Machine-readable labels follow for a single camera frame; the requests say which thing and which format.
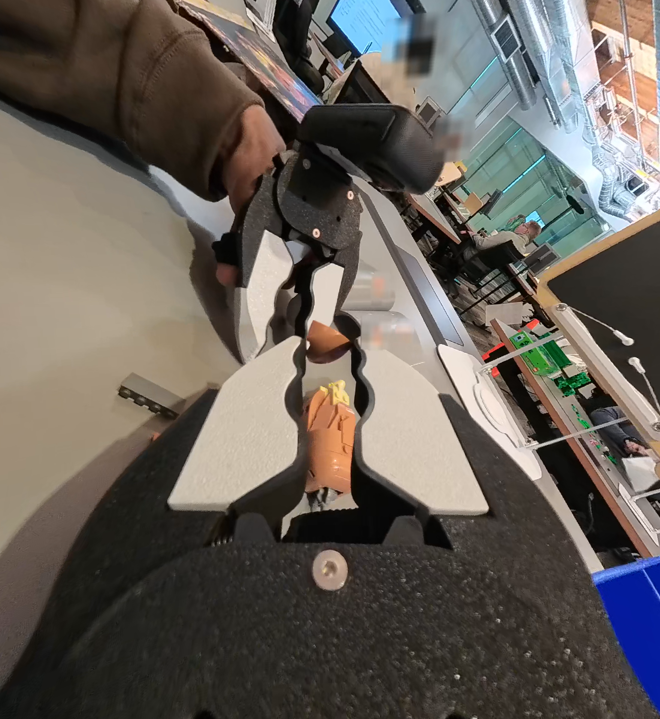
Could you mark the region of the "brown brick toy part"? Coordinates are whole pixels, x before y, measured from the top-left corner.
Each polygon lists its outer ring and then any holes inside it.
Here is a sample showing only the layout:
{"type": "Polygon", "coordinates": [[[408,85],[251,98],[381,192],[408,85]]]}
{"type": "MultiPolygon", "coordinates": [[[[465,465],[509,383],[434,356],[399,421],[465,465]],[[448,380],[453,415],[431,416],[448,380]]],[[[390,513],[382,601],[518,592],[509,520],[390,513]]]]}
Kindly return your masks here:
{"type": "Polygon", "coordinates": [[[321,511],[352,490],[356,416],[344,380],[320,386],[305,405],[308,433],[306,497],[321,511]]]}

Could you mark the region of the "black panel with wooden rim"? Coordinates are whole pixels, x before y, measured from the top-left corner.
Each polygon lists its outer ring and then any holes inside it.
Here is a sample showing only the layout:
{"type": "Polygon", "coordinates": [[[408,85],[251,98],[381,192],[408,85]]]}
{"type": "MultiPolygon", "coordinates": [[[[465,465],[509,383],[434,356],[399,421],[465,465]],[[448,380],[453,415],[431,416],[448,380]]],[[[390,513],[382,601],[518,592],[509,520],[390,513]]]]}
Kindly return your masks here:
{"type": "MultiPolygon", "coordinates": [[[[629,357],[640,359],[660,402],[660,210],[544,271],[537,297],[548,314],[550,305],[567,303],[633,338],[634,346],[624,347],[609,330],[584,319],[600,347],[643,391],[642,378],[627,364],[629,357]]],[[[631,423],[660,462],[660,442],[631,423]]]]}

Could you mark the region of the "white paper sheet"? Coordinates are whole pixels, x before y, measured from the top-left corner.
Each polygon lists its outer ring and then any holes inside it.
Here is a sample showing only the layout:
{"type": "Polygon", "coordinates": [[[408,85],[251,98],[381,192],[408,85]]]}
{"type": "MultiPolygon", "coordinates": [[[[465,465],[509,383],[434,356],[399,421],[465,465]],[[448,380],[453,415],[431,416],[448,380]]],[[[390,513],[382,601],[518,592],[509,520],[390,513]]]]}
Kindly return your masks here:
{"type": "Polygon", "coordinates": [[[657,463],[651,456],[636,455],[622,459],[623,471],[635,495],[660,489],[657,463]]]}

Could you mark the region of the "long wooden table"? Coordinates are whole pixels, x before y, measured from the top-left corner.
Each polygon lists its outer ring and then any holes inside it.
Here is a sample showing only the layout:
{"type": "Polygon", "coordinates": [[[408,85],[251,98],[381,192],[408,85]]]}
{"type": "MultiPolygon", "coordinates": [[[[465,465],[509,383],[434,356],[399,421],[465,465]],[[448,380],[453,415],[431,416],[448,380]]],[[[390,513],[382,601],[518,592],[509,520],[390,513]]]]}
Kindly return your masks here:
{"type": "Polygon", "coordinates": [[[646,480],[632,480],[623,461],[595,430],[578,395],[563,395],[517,355],[516,330],[492,321],[500,344],[485,355],[500,360],[490,379],[503,381],[529,427],[529,441],[582,533],[597,553],[621,550],[660,556],[660,462],[646,480]]]}

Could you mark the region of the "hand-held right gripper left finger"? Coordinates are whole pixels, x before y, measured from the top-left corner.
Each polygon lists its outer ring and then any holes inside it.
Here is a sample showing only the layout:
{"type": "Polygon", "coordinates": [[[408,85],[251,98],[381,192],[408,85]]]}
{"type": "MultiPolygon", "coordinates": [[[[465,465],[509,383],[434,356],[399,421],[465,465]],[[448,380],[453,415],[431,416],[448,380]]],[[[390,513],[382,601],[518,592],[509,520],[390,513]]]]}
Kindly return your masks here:
{"type": "Polygon", "coordinates": [[[292,336],[218,391],[167,503],[173,510],[287,514],[304,494],[306,340],[292,336]]]}

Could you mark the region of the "computer monitor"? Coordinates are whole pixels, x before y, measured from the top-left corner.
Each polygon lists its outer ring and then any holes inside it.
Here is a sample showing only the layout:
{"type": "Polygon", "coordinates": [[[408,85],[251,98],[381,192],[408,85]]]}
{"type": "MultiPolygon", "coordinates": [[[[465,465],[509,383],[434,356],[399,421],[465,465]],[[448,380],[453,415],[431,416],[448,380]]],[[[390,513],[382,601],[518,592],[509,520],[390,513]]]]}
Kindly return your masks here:
{"type": "Polygon", "coordinates": [[[408,1],[335,1],[326,22],[360,57],[397,40],[403,22],[413,14],[408,1]]]}

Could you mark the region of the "silver ventilation duct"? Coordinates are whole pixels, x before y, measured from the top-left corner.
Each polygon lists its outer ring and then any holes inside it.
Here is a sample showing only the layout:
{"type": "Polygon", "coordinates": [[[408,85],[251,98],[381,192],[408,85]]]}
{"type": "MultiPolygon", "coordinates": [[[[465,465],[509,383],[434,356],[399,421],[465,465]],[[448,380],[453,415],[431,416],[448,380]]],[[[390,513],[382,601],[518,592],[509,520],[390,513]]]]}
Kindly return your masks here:
{"type": "Polygon", "coordinates": [[[524,44],[515,22],[501,1],[472,1],[505,77],[517,95],[522,111],[537,103],[535,82],[524,59],[524,44]]]}

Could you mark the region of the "brown curved brick piece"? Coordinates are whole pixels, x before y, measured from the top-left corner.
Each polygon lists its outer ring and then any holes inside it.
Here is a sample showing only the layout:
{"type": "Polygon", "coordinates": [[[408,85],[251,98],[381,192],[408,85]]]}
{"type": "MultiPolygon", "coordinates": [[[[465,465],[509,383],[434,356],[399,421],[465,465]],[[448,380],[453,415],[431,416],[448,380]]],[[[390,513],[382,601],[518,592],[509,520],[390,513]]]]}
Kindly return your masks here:
{"type": "Polygon", "coordinates": [[[313,321],[307,334],[307,361],[329,364],[337,361],[352,348],[352,341],[334,327],[313,321]]]}

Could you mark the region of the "grey brick plate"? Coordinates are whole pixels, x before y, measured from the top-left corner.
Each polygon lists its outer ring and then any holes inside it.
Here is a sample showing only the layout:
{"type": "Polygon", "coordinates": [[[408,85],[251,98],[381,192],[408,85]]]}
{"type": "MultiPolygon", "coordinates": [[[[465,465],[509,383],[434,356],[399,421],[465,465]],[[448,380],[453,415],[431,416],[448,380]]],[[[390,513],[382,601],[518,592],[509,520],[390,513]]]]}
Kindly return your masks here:
{"type": "Polygon", "coordinates": [[[137,373],[128,374],[117,388],[120,398],[167,419],[175,419],[185,408],[185,399],[147,380],[137,373]]]}

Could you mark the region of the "blue plastic bin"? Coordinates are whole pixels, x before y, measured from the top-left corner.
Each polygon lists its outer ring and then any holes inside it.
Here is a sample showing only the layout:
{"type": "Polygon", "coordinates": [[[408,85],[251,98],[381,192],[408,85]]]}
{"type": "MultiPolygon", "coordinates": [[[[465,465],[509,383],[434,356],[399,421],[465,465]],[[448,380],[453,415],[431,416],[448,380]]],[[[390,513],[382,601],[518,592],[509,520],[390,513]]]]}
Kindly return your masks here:
{"type": "Polygon", "coordinates": [[[660,556],[592,575],[634,674],[660,714],[660,556]]]}

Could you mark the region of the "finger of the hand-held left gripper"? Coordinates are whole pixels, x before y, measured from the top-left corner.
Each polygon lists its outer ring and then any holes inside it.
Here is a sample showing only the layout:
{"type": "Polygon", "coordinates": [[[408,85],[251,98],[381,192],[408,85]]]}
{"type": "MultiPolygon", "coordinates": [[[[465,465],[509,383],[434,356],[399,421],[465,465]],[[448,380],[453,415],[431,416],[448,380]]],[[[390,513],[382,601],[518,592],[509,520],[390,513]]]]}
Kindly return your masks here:
{"type": "Polygon", "coordinates": [[[351,252],[341,257],[346,262],[320,260],[315,256],[296,266],[296,336],[309,339],[314,323],[331,327],[335,315],[352,290],[359,267],[359,255],[351,252]]]}
{"type": "Polygon", "coordinates": [[[239,278],[234,290],[234,330],[242,363],[252,361],[267,342],[275,301],[293,271],[286,242],[273,233],[242,239],[239,278]]]}

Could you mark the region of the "person's left forearm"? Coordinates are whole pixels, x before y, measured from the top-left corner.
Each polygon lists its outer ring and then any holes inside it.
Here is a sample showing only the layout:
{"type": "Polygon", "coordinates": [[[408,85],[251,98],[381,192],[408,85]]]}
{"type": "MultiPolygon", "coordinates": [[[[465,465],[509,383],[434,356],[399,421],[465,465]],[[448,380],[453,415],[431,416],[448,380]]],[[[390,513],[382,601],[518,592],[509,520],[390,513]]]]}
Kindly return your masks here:
{"type": "Polygon", "coordinates": [[[260,98],[173,1],[0,1],[0,96],[123,142],[234,209],[282,148],[260,98]]]}

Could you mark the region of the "clear plastic cup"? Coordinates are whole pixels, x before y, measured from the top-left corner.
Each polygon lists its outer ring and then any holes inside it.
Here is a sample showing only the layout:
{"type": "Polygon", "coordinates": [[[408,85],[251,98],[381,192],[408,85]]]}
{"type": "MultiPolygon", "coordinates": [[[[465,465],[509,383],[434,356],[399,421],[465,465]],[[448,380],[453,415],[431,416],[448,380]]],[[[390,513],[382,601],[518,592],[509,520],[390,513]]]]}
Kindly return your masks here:
{"type": "Polygon", "coordinates": [[[424,361],[424,351],[414,325],[393,310],[369,310],[354,314],[360,325],[360,346],[365,352],[385,350],[411,366],[424,361]]]}

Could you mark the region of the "black office chair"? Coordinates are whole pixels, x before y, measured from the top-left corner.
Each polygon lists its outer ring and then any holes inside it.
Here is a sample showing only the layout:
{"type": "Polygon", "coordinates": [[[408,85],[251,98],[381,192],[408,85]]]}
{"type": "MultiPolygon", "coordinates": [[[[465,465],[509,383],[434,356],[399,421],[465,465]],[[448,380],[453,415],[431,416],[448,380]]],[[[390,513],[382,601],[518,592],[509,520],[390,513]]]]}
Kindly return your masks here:
{"type": "Polygon", "coordinates": [[[310,1],[277,1],[272,31],[290,69],[320,96],[324,92],[324,79],[311,63],[308,40],[313,12],[310,1]]]}

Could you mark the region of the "colourful printed box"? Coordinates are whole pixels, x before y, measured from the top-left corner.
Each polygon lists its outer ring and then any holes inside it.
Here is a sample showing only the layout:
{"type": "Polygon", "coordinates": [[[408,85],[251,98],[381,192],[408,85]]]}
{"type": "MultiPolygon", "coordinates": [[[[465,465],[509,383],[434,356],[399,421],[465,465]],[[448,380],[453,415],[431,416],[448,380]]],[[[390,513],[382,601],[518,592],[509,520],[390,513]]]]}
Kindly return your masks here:
{"type": "Polygon", "coordinates": [[[295,121],[320,106],[321,100],[288,67],[281,49],[246,12],[225,9],[210,1],[178,1],[178,9],[199,24],[221,47],[231,63],[242,64],[248,76],[295,121]]]}

